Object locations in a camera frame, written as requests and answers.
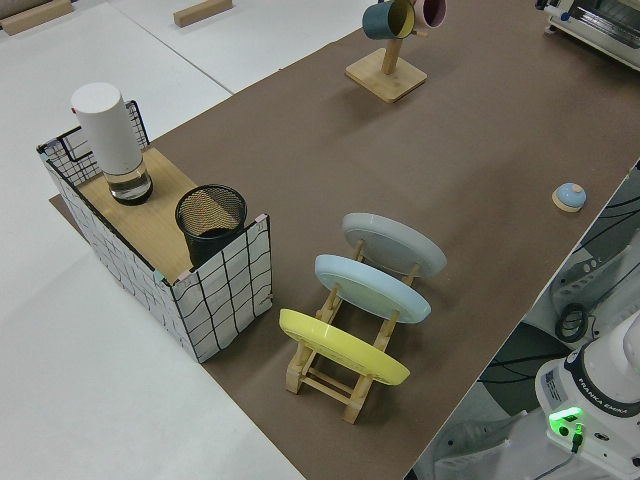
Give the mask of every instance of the wooden stand base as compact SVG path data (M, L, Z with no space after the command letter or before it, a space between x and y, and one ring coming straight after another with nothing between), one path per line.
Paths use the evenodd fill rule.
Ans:
M209 18L217 13L233 7L231 0L206 0L173 14L173 21L179 27L186 27L192 23Z
M72 11L71 0L53 0L26 12L0 20L0 27L8 35L15 35Z
M346 75L387 103L393 103L422 85L427 74L405 60L398 58L395 70L382 71L386 49L380 48L349 65Z

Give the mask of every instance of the yellow plate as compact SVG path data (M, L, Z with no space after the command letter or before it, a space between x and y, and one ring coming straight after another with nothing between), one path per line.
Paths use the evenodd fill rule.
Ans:
M282 309L280 328L320 355L380 383L399 385L409 376L407 367L373 345L308 315Z

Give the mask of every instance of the green light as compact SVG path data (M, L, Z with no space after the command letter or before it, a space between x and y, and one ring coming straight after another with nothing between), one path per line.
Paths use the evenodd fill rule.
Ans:
M581 417L582 409L579 407L570 407L565 410L560 410L559 412L554 412L549 415L550 422L557 422L558 420L562 420L567 417Z

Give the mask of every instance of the white bottle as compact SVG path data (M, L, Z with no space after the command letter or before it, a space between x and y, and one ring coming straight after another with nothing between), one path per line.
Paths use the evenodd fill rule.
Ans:
M71 107L113 198L124 205L144 203L153 183L120 91L108 83L89 83L74 92Z

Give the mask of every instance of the grid pattern box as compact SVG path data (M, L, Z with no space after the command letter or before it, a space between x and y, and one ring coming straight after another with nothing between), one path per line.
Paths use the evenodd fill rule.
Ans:
M135 102L126 104L141 148L149 145ZM77 127L38 148L78 228L100 261L182 348L204 362L227 347L272 306L271 240L267 215L198 269L170 284L81 193L102 172Z

